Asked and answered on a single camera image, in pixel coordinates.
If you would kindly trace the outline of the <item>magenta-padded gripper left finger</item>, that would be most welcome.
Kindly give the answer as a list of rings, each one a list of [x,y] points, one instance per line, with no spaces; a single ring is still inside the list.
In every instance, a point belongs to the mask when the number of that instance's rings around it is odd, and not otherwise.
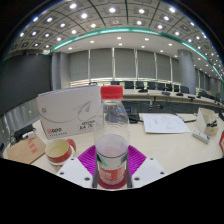
[[[69,158],[57,176],[84,188],[96,188],[98,168],[95,147],[89,147],[78,157]]]

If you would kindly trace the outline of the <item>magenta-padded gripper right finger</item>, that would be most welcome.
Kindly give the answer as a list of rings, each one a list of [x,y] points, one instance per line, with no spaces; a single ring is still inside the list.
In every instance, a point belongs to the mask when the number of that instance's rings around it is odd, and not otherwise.
[[[153,157],[128,147],[126,182],[128,188],[140,188],[166,176],[165,169]]]

